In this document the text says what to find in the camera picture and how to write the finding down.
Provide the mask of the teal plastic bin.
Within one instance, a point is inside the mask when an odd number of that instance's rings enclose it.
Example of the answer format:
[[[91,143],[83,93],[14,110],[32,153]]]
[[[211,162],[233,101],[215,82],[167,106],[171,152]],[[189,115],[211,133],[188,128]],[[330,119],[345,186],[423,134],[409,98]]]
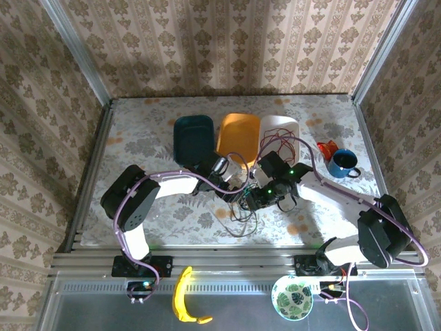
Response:
[[[180,166],[194,166],[213,152],[214,123],[207,115],[180,117],[174,123],[173,155]]]

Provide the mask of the orange plastic bin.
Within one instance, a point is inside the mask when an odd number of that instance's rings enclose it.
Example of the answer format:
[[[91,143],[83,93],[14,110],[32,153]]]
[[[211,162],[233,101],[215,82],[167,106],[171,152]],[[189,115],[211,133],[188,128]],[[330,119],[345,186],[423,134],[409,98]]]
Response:
[[[220,125],[216,151],[226,156],[239,153],[251,167],[258,155],[260,118],[254,114],[230,113]]]

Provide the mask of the red snack packet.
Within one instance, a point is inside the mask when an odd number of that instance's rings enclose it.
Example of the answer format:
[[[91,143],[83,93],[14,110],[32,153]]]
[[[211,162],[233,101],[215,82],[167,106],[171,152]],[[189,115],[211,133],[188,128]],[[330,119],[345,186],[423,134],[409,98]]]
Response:
[[[317,142],[316,143],[319,150],[327,157],[332,157],[334,153],[339,149],[338,145],[330,140],[328,142]]]

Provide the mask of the blue enamel mug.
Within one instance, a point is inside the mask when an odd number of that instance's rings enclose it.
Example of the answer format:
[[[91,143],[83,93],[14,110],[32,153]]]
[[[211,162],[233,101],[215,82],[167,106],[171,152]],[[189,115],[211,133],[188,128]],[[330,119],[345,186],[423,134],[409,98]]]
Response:
[[[339,149],[331,157],[327,169],[331,176],[337,179],[351,178],[356,179],[361,175],[361,171],[356,167],[358,164],[357,156],[348,149]]]

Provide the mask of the white plastic bin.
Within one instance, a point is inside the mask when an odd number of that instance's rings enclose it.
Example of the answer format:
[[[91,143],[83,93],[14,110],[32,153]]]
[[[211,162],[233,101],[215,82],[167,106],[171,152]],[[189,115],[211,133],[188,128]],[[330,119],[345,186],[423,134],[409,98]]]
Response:
[[[283,161],[293,166],[300,159],[300,137],[297,120],[281,115],[267,115],[260,120],[259,157],[275,151]]]

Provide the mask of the leaf pattern bowl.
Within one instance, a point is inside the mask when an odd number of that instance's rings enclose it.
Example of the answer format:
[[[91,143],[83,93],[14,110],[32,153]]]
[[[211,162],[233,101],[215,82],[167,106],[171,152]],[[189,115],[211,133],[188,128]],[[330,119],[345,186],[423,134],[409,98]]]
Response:
[[[301,321],[310,314],[314,305],[311,284],[300,277],[283,276],[271,289],[271,302],[283,319]]]

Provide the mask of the small controller board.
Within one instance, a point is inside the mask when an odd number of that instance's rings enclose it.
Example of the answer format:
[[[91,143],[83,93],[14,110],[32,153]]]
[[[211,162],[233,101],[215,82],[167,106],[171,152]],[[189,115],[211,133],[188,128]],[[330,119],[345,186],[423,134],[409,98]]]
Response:
[[[127,283],[126,295],[131,304],[144,304],[151,297],[154,289],[153,281],[129,281]]]
[[[340,300],[345,298],[346,287],[343,281],[320,282],[319,297],[328,300]]]

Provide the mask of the yellow banana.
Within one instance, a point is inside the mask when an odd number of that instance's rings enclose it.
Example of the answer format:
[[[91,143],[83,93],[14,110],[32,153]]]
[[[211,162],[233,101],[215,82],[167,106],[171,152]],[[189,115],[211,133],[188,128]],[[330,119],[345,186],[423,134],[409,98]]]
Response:
[[[203,325],[213,320],[212,316],[194,317],[192,316],[185,305],[185,293],[193,271],[192,266],[187,266],[183,269],[174,287],[172,296],[172,309],[176,318],[184,323],[197,323]]]

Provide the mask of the aluminium front rail frame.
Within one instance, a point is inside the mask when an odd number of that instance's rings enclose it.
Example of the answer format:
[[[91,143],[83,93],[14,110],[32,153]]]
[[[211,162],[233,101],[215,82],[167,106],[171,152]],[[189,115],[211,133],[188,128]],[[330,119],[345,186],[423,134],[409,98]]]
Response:
[[[180,274],[185,266],[192,266],[195,275],[206,279],[265,278],[293,274],[294,257],[310,255],[314,249],[301,246],[197,246],[171,245],[157,248],[153,257],[172,257],[172,276]],[[69,253],[56,253],[49,274],[71,276],[94,275],[109,277],[113,260],[121,251],[114,247],[78,246]]]

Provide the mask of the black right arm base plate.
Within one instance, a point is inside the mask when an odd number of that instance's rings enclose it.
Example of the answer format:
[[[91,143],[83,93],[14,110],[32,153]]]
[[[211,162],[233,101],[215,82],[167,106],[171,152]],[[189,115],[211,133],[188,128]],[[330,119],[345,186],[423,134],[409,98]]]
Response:
[[[294,256],[294,268],[300,277],[341,276],[343,271],[348,271],[349,263],[334,265],[326,257],[304,254]]]

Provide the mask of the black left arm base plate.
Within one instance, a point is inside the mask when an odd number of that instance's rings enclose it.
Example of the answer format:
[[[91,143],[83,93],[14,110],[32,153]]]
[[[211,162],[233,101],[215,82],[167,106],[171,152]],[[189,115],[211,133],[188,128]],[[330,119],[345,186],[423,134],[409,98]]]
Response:
[[[170,278],[173,268],[173,257],[153,256],[150,265],[158,272],[160,278]],[[155,274],[146,267],[133,264],[124,256],[116,256],[113,260],[112,277],[123,278],[154,278]]]

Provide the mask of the aluminium side rail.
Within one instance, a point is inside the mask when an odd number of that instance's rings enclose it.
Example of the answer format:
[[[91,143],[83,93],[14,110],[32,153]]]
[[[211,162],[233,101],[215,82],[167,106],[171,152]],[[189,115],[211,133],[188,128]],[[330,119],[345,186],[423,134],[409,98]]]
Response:
[[[365,150],[372,167],[367,174],[374,176],[374,192],[360,194],[356,199],[357,215],[355,224],[358,234],[346,241],[360,246],[367,257],[389,255],[397,257],[409,244],[409,237],[402,232],[409,224],[395,198],[388,195],[382,178],[378,160],[373,150],[367,125],[358,106],[354,107],[358,125],[364,141]]]
[[[101,117],[94,135],[93,149],[90,153],[88,162],[86,163],[83,177],[80,182],[79,192],[76,197],[76,208],[72,220],[69,222],[66,230],[65,241],[63,242],[64,248],[62,249],[63,252],[70,252],[72,250],[77,231],[82,229],[83,223],[87,218],[101,159],[103,158],[107,138],[112,127],[114,116],[112,106],[113,100],[110,99],[102,108]]]

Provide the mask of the aluminium frame post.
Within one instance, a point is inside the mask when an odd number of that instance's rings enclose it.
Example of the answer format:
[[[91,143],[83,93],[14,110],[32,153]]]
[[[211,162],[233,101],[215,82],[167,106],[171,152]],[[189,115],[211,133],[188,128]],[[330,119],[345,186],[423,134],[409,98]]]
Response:
[[[111,96],[98,73],[86,44],[81,40],[66,11],[63,9],[61,0],[41,0],[41,4],[72,53],[97,99],[102,105],[109,103]]]
[[[354,105],[359,106],[366,96],[418,2],[419,0],[400,0],[398,2],[397,8],[351,95]]]

